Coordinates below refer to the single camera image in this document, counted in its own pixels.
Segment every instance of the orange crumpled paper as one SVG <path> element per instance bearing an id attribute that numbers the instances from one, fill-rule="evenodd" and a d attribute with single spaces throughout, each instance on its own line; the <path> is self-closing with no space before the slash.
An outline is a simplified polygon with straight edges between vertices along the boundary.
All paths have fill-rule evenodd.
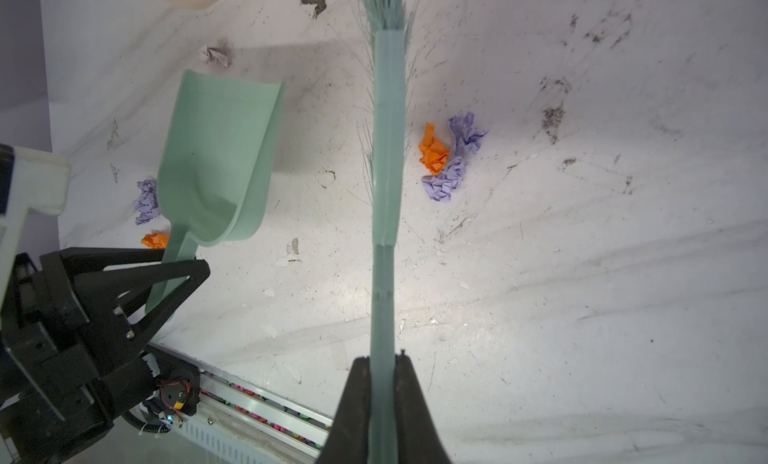
<path id="1" fill-rule="evenodd" d="M 150 249 L 165 249 L 168 246 L 168 234 L 160 234 L 159 232 L 153 234 L 147 234 L 141 243 Z"/>
<path id="2" fill-rule="evenodd" d="M 424 157 L 420 161 L 424 163 L 433 176 L 440 174 L 440 171 L 448 163 L 450 151 L 435 138 L 435 125 L 430 122 L 424 129 L 424 140 L 418 145 L 418 150 L 424 153 Z"/>

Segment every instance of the purple crumpled paper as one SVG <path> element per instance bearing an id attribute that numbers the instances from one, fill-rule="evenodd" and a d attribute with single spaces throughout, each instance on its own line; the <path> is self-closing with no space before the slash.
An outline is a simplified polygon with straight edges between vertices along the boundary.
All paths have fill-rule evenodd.
<path id="1" fill-rule="evenodd" d="M 458 113 L 448 120 L 448 125 L 456 138 L 456 155 L 463 156 L 467 152 L 476 154 L 480 150 L 480 138 L 488 131 L 473 129 L 474 122 L 475 114 L 471 112 L 467 112 L 466 116 Z"/>
<path id="2" fill-rule="evenodd" d="M 462 185 L 467 164 L 459 156 L 455 156 L 448 165 L 444 167 L 440 174 L 436 176 L 425 176 L 422 178 L 422 184 L 431 200 L 439 202 L 450 202 L 451 191 L 458 189 Z"/>
<path id="3" fill-rule="evenodd" d="M 137 182 L 141 190 L 141 197 L 134 200 L 134 210 L 139 212 L 136 225 L 145 224 L 160 215 L 158 207 L 158 182 L 154 179 Z"/>

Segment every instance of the green brush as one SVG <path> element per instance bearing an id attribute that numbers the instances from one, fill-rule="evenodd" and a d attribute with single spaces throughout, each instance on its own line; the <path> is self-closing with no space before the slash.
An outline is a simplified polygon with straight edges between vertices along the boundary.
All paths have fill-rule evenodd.
<path id="1" fill-rule="evenodd" d="M 395 243 L 406 139 L 406 49 L 413 14 L 403 0 L 362 0 L 373 62 L 371 464 L 397 462 L 395 425 Z"/>

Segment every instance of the dustpan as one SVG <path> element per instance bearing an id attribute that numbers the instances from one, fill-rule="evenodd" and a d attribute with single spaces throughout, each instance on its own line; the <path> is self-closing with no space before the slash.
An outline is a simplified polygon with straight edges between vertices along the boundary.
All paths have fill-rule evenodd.
<path id="1" fill-rule="evenodd" d="M 254 235 L 264 218 L 283 108 L 283 83 L 184 71 L 158 171 L 158 205 L 171 223 L 163 262 L 198 246 Z M 183 279 L 156 284 L 145 312 Z"/>

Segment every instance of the white marble surface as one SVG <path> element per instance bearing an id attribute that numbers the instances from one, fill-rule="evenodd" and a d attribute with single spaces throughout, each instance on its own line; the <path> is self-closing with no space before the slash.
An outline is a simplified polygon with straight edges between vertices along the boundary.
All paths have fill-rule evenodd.
<path id="1" fill-rule="evenodd" d="M 285 79 L 264 223 L 200 250 L 212 275 L 160 340 L 333 414 L 369 345 L 370 115 L 353 6 L 327 1 L 317 20 L 299 0 L 42 8 L 62 246 L 164 226 L 130 203 L 184 68 Z M 421 1 L 411 140 L 431 121 L 450 142 L 467 109 L 491 131 L 450 204 L 416 146 L 403 189 L 398 345 L 456 463 L 768 461 L 765 2 Z M 197 57 L 219 37 L 227 70 Z"/>

